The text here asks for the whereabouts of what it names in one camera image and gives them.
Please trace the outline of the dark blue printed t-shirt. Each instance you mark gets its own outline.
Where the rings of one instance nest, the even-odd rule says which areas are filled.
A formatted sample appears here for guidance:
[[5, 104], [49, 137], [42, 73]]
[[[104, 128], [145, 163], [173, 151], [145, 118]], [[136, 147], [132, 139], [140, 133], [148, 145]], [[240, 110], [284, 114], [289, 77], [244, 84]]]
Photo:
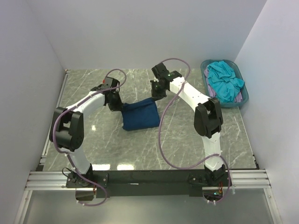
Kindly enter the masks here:
[[159, 127], [160, 117], [157, 105], [152, 98], [147, 98], [132, 104], [125, 103], [122, 111], [123, 129], [135, 131]]

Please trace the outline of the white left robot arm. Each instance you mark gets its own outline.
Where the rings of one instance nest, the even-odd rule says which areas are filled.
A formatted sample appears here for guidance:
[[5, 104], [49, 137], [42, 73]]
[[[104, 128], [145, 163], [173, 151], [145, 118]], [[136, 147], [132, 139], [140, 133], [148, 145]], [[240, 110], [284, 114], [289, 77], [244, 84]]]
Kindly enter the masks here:
[[123, 103], [119, 95], [120, 86], [122, 83], [117, 79], [106, 77], [102, 84], [92, 88], [78, 102], [54, 110], [49, 139], [56, 150], [68, 158], [78, 184], [84, 188], [93, 183], [93, 167], [82, 146], [85, 137], [84, 121], [102, 106], [107, 105], [111, 111], [121, 111]]

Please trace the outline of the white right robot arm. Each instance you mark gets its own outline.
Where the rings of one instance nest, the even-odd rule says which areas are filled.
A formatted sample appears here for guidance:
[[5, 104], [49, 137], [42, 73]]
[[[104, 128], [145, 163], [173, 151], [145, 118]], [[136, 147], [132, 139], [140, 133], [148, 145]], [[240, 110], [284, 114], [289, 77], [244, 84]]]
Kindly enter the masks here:
[[170, 72], [163, 63], [154, 66], [152, 72], [156, 80], [151, 80], [151, 94], [155, 100], [166, 97], [166, 91], [184, 100], [194, 111], [193, 126], [202, 137], [205, 158], [204, 180], [210, 186], [216, 186], [226, 173], [225, 162], [221, 158], [220, 135], [223, 124], [221, 105], [217, 98], [211, 98], [187, 82], [179, 72]]

